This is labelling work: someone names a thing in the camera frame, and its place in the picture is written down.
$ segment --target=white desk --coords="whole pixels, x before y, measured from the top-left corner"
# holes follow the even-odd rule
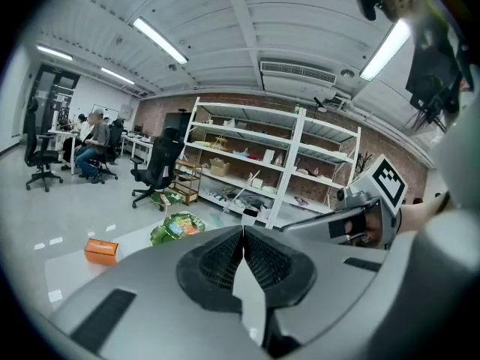
[[[67,132],[65,130],[48,130],[47,133],[55,135],[55,141],[57,137],[67,137],[72,139],[72,153],[70,154],[70,173],[75,173],[75,139],[80,132]]]
[[[135,148],[137,145],[139,146],[144,146],[148,149],[147,152],[147,157],[146,159],[143,158],[143,162],[148,166],[150,162],[150,158],[152,157],[152,150],[153,150],[153,142],[146,142],[146,141],[141,141],[140,139],[137,139],[136,137],[129,137],[127,135],[121,135],[121,152],[120,155],[123,156],[123,150],[125,146],[125,140],[127,140],[130,143],[133,143],[132,146],[132,157],[135,156]]]

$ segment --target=shelving unit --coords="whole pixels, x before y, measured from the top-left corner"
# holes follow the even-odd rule
[[[235,122],[250,122],[261,125],[268,125],[276,128],[282,128],[288,130],[289,138],[272,136],[267,133],[255,132],[252,130],[245,130],[237,127],[227,127],[219,124],[200,123],[194,121],[195,115],[199,108],[204,109],[209,118],[220,119],[235,119]],[[348,184],[353,179],[354,164],[356,162],[359,153],[359,143],[361,136],[361,128],[359,127],[357,132],[343,129],[334,124],[329,124],[325,121],[320,121],[315,118],[306,117],[306,110],[301,108],[298,114],[282,112],[275,109],[261,108],[256,106],[242,106],[238,104],[227,103],[202,103],[200,98],[196,99],[195,106],[192,110],[190,122],[188,124],[187,133],[185,136],[185,145],[194,149],[202,151],[208,151],[217,155],[227,156],[232,159],[236,159],[239,163],[245,161],[251,164],[256,164],[261,167],[276,170],[280,172],[280,180],[277,186],[277,193],[269,193],[262,189],[255,187],[246,187],[245,190],[251,193],[255,193],[265,197],[270,202],[273,200],[270,216],[268,220],[262,219],[261,213],[257,220],[260,223],[264,223],[267,228],[282,227],[285,224],[289,224],[295,221],[303,220],[311,217],[315,213],[328,213],[331,209],[324,203],[307,199],[305,196],[301,196],[305,205],[300,205],[295,199],[296,195],[288,190],[288,184],[291,176],[296,176],[302,179],[307,179],[312,182],[320,183],[322,185],[329,186],[331,188],[340,189],[343,185],[338,184],[326,177],[315,177],[311,175],[304,175],[303,173],[296,172],[295,162],[298,157],[306,156],[309,158],[323,161],[327,164],[332,164],[335,168],[339,167],[339,164],[351,164],[352,169]],[[260,144],[268,147],[275,147],[276,149],[283,149],[286,151],[284,165],[275,166],[271,163],[264,163],[260,160],[250,159],[245,156],[230,153],[228,151],[220,151],[218,149],[209,148],[205,145],[196,144],[194,142],[188,142],[188,135],[194,128],[200,128],[205,131],[206,134],[221,135],[223,137],[229,137],[238,140],[244,140],[251,143]],[[326,148],[321,148],[317,145],[309,145],[301,142],[303,134],[307,134],[320,139],[328,140],[339,146],[352,138],[356,139],[355,150],[352,157],[348,157],[346,154],[339,151],[330,151]],[[216,176],[212,175],[209,169],[203,169],[202,174],[215,181],[227,183],[237,188],[243,188],[246,181],[242,178],[234,175]],[[200,189],[199,195],[219,206],[225,206],[227,203],[215,199],[213,196],[208,195],[206,190]],[[229,207],[230,211],[241,214],[243,208],[232,204]]]

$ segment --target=black office chair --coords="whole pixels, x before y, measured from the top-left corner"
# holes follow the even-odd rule
[[[137,207],[138,201],[150,197],[156,190],[167,188],[173,181],[175,178],[173,174],[175,162],[184,147],[184,143],[180,141],[181,136],[180,130],[172,127],[165,128],[162,135],[153,142],[153,150],[147,169],[138,169],[138,164],[141,164],[143,160],[137,157],[130,159],[135,164],[135,167],[130,171],[135,176],[135,181],[148,185],[147,190],[133,190],[132,196],[135,196],[135,193],[142,194],[132,202],[133,208]]]
[[[27,148],[25,150],[25,163],[29,167],[37,167],[38,172],[31,175],[31,179],[25,183],[27,191],[30,191],[30,184],[42,179],[45,192],[50,189],[45,182],[46,178],[58,179],[60,183],[63,179],[60,176],[54,175],[50,171],[45,172],[45,167],[50,168],[50,164],[60,163],[59,153],[57,151],[47,151],[48,143],[53,136],[41,135],[38,138],[42,140],[40,151],[35,151],[37,148],[37,131],[35,130],[35,111],[38,109],[37,99],[33,99],[28,106],[25,115],[25,130],[27,133]]]
[[[109,129],[110,136],[108,145],[103,147],[103,153],[99,154],[91,159],[88,162],[92,165],[95,165],[98,169],[98,174],[100,175],[100,182],[105,184],[104,175],[111,175],[115,177],[115,180],[118,180],[119,177],[116,173],[112,172],[107,166],[107,162],[112,163],[117,158],[115,152],[115,146],[119,143],[120,138],[122,137],[123,126],[120,124],[114,125]]]

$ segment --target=air conditioning vent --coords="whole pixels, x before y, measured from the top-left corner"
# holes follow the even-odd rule
[[[282,75],[289,74],[296,75],[298,77],[309,77],[327,86],[333,86],[337,81],[337,76],[333,73],[297,64],[289,64],[275,61],[261,61],[260,69],[263,73]]]

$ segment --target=ceiling light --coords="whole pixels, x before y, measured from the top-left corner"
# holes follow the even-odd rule
[[[102,71],[106,72],[107,74],[111,74],[112,76],[115,76],[116,78],[126,81],[128,84],[135,84],[132,80],[127,79],[126,77],[120,76],[119,74],[112,72],[111,70],[108,70],[106,68],[102,67]]]
[[[398,52],[409,37],[410,27],[403,20],[399,20],[383,41],[383,44],[375,52],[373,58],[365,65],[360,73],[360,77],[364,80],[372,81],[387,63],[392,60],[395,53]]]
[[[58,57],[61,57],[63,59],[67,59],[67,60],[72,61],[72,56],[67,55],[66,53],[61,53],[59,51],[55,51],[55,50],[50,49],[50,48],[46,48],[45,46],[37,45],[37,50],[45,52],[45,53],[49,53],[50,55],[58,56]]]
[[[142,19],[136,19],[133,23],[140,31],[151,38],[155,43],[162,47],[165,52],[172,56],[179,64],[185,64],[188,59],[183,56],[168,40],[164,39],[158,32],[156,32],[150,25]]]

